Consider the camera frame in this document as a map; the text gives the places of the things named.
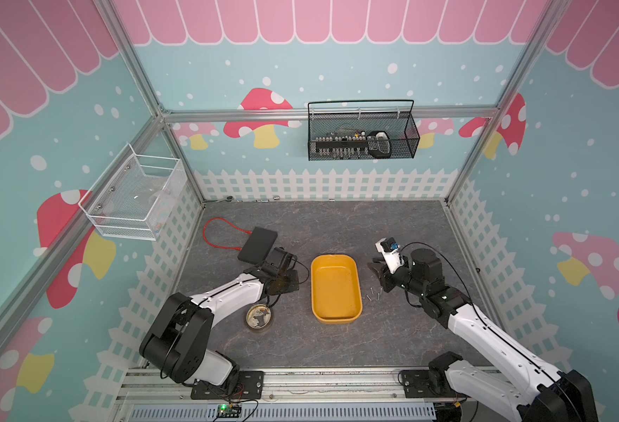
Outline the yellow plastic storage box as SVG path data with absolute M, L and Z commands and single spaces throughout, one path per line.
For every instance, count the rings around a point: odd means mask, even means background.
M 351 324 L 363 310 L 356 262 L 345 254 L 327 254 L 311 263 L 311 307 L 325 325 Z

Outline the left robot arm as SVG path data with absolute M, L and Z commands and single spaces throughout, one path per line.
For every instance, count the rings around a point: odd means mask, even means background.
M 175 383 L 204 382 L 234 390 L 239 366 L 208 349 L 212 329 L 248 305 L 299 290 L 298 263 L 297 256 L 276 247 L 266 261 L 218 288 L 192 296 L 170 295 L 145 334 L 140 355 Z

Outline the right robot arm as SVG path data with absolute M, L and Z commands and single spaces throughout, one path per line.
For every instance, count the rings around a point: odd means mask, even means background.
M 448 285 L 447 259 L 418 242 L 407 257 L 392 237 L 376 242 L 379 253 L 368 264 L 384 292 L 402 288 L 406 301 L 474 347 L 502 379 L 491 376 L 457 353 L 444 353 L 429 365 L 438 389 L 448 387 L 509 421 L 596 421 L 590 381 L 576 370 L 563 372 L 527 350 L 474 304 L 468 290 Z

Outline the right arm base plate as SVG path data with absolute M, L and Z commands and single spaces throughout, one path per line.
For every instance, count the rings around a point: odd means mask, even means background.
M 447 398 L 464 402 L 466 395 L 453 390 L 446 377 L 437 369 L 404 369 L 397 381 L 406 398 Z

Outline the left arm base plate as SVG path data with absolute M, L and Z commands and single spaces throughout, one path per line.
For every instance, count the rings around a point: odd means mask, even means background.
M 191 389 L 193 400 L 221 399 L 238 402 L 261 399 L 264 378 L 264 371 L 236 371 L 220 386 L 204 381 L 195 381 L 186 386 Z

